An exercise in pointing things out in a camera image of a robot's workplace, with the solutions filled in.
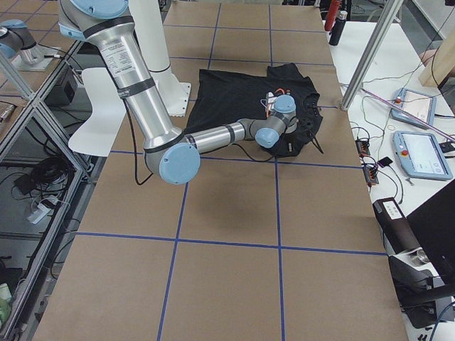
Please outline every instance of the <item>robot arm label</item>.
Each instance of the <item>robot arm label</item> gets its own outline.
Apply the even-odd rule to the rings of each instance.
[[[136,70],[128,50],[123,43],[107,46],[100,52],[109,72],[114,78]]]

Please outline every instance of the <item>blue tape line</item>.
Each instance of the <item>blue tape line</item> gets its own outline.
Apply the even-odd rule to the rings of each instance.
[[[218,30],[218,21],[220,20],[220,14],[221,14],[221,4],[218,5],[218,14],[216,16],[215,30],[213,31],[212,46],[210,47],[210,56],[208,57],[207,70],[210,69],[210,65],[212,64],[213,49],[215,47],[215,39],[216,39],[217,30]]]
[[[33,32],[50,32],[50,30],[29,30],[29,31],[32,33],[32,35],[33,35]]]
[[[46,37],[48,36],[48,34],[49,34],[50,32],[56,32],[56,31],[57,31],[57,30],[53,31],[54,27],[56,27],[56,26],[58,26],[58,21],[57,21],[56,23],[54,23],[53,26],[50,28],[50,30],[49,30],[49,31],[40,39],[40,43],[41,43],[44,39],[46,39]]]
[[[255,247],[260,249],[278,249],[276,245],[267,244],[250,244],[250,243],[236,243],[236,242],[217,242],[212,240],[200,240],[200,239],[179,239],[179,242],[189,244],[211,244],[211,245],[225,245],[229,247]]]
[[[110,151],[110,153],[134,154],[133,151]],[[137,155],[144,155],[144,153],[138,152]],[[253,161],[248,158],[216,158],[213,156],[201,156],[200,158],[205,159],[205,160],[238,161],[238,162],[251,162],[251,163],[274,163],[275,162],[273,160],[270,160],[267,162],[261,162],[261,161]],[[329,165],[329,164],[325,164],[325,163],[305,163],[305,162],[293,162],[293,161],[277,161],[277,163],[280,165],[293,165],[293,166],[362,169],[361,166]]]
[[[200,58],[200,57],[183,57],[183,56],[169,56],[170,59],[184,59],[184,60],[211,60],[214,62],[244,62],[244,63],[270,63],[267,60],[244,60],[244,59],[222,59],[222,58]],[[289,64],[294,63],[296,65],[313,65],[313,66],[335,66],[334,64],[326,63],[298,63],[298,62],[287,62],[287,61],[274,61],[274,64]]]
[[[283,255],[282,255],[282,227],[279,206],[279,176],[278,163],[275,159],[275,195],[277,199],[277,238],[278,238],[278,270],[279,270],[279,304],[281,308],[282,341],[286,340],[286,324],[284,322],[284,288],[283,288]]]
[[[178,25],[178,24],[165,24],[163,26],[168,27],[182,27],[182,28],[222,28],[225,30],[246,30],[246,31],[275,31],[275,32],[298,32],[298,33],[320,33],[326,34],[325,31],[313,31],[313,30],[286,30],[286,29],[277,29],[272,28],[246,28],[246,27],[230,27],[230,26],[202,26],[202,25]]]
[[[164,317],[166,315],[166,307],[167,307],[167,304],[168,304],[169,290],[171,289],[171,280],[172,280],[173,266],[174,266],[175,261],[176,261],[178,237],[180,236],[180,229],[182,227],[183,213],[185,212],[185,204],[186,204],[186,196],[187,196],[187,194],[188,194],[188,183],[185,184],[185,191],[183,192],[182,206],[181,206],[181,209],[180,209],[180,217],[178,218],[176,241],[174,242],[174,245],[173,245],[171,267],[169,269],[168,282],[166,284],[166,293],[164,294],[163,309],[161,310],[161,318],[160,318],[160,321],[159,321],[158,335],[156,336],[156,340],[157,341],[161,340],[161,334],[163,332]]]
[[[269,39],[270,39],[270,66],[273,66],[273,49],[272,49],[272,10],[270,5],[269,9]]]
[[[324,164],[324,163],[305,163],[305,162],[291,162],[291,161],[278,161],[278,163],[282,164],[282,165],[294,165],[294,166],[362,169],[361,166],[328,165],[328,164]]]
[[[181,239],[181,238],[170,238],[170,237],[156,237],[156,236],[141,236],[136,234],[115,234],[115,233],[101,233],[101,232],[75,232],[80,236],[91,236],[91,237],[108,237],[108,238],[125,238],[125,239],[147,239],[156,240],[158,242],[182,242],[189,244],[212,244],[212,245],[226,245],[231,247],[254,247],[261,249],[278,249],[278,245],[268,244],[253,244],[253,243],[237,243],[237,242],[218,242],[212,240],[202,239]],[[314,247],[291,247],[281,245],[281,249],[294,250],[294,251],[312,251],[312,252],[326,252],[335,254],[366,254],[370,256],[386,256],[386,253],[376,251],[356,251],[356,250],[341,250],[341,249],[321,249]]]
[[[54,13],[21,13],[21,12],[9,12],[8,10],[6,10],[8,14],[19,14],[21,16],[23,16],[24,14],[27,15],[27,14],[39,14],[40,16],[56,16],[56,14]]]
[[[5,13],[9,13],[9,10],[12,9],[15,5],[17,5],[18,2],[19,2],[19,0],[16,0],[16,1],[14,2],[14,4],[12,4],[10,7],[8,7],[8,9],[6,10]]]
[[[139,236],[134,234],[110,234],[110,233],[99,233],[99,232],[79,232],[75,234],[80,236],[92,236],[92,237],[111,237],[111,238],[125,238],[125,239],[148,239],[157,240],[160,242],[174,242],[175,238],[170,237],[155,237],[155,236]]]
[[[387,256],[385,252],[376,251],[356,251],[356,250],[340,250],[340,249],[319,249],[314,247],[282,247],[284,250],[294,251],[311,251],[311,252],[325,252],[329,254],[363,254],[368,256]]]

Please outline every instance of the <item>power strip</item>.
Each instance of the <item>power strip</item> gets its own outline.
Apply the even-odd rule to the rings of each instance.
[[[55,208],[59,202],[57,197],[49,195],[46,199],[42,199],[36,209],[27,217],[27,220],[32,224],[38,224],[51,210]]]
[[[364,140],[355,140],[355,147],[357,147],[357,152],[359,157],[370,156],[370,144]]]
[[[367,182],[368,187],[379,185],[377,170],[374,169],[371,165],[363,165],[363,176],[365,176],[365,181]]]

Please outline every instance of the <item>power adapter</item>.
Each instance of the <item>power adapter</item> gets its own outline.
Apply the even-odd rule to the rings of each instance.
[[[46,199],[42,199],[36,209],[27,217],[27,220],[32,224],[38,224],[51,210],[55,208],[59,199],[53,195],[49,195]]]
[[[444,154],[450,151],[455,151],[455,146],[452,142],[443,142],[439,144],[439,146],[441,147],[442,153]]]
[[[384,157],[384,158],[381,158],[379,161],[378,161],[378,165],[381,166],[382,168],[384,167],[387,167],[388,165],[390,165],[391,163],[393,163],[392,159],[389,158],[389,157]]]
[[[22,194],[27,195],[36,188],[35,181],[29,174],[24,174],[20,178],[15,179],[14,185],[21,191]]]

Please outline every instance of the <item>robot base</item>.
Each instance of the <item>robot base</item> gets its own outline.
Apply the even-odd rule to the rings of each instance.
[[[175,82],[173,86],[181,87],[181,89],[171,89],[171,91],[160,92],[160,81],[156,80],[156,87],[160,92],[161,98],[163,99],[164,105],[169,113],[169,116],[184,117],[188,102],[190,99],[191,83]]]
[[[44,55],[55,55],[58,51],[54,50],[53,48],[45,48],[40,46],[40,49],[43,51]],[[44,72],[48,68],[50,62],[52,62],[54,58],[44,58],[44,60],[36,63],[35,65],[30,65],[22,61],[20,55],[17,55],[12,61],[11,64],[14,68],[18,71],[35,71],[35,72]]]

